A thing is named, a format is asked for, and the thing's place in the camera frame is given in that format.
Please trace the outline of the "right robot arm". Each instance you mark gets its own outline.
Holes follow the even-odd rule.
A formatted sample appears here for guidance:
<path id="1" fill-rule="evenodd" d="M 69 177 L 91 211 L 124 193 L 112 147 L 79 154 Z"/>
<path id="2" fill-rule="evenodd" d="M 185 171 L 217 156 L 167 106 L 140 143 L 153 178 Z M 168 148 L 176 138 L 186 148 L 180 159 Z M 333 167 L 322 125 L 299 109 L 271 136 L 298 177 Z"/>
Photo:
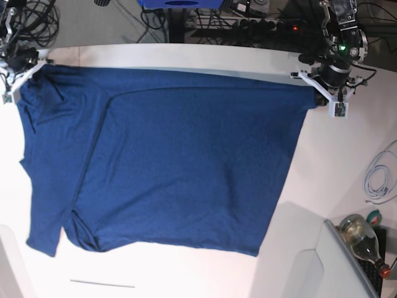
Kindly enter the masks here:
<path id="1" fill-rule="evenodd" d="M 1 1 L 1 68 L 18 75 L 33 67 L 38 51 L 22 40 L 27 1 Z"/>

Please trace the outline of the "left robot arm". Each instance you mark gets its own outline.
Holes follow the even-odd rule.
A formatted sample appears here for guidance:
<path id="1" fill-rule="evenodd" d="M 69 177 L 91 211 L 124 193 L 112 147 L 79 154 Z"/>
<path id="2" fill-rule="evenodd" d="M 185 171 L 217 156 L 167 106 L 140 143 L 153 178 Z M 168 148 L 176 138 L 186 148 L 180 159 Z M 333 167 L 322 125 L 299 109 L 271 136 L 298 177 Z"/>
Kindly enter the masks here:
<path id="1" fill-rule="evenodd" d="M 291 73 L 313 87 L 319 106 L 328 106 L 333 117 L 347 117 L 349 99 L 359 86 L 367 85 L 377 70 L 362 63 L 368 54 L 368 40 L 359 28 L 356 1 L 320 1 L 324 11 L 321 23 L 324 53 L 299 56 L 307 65 L 318 63 L 310 71 Z"/>

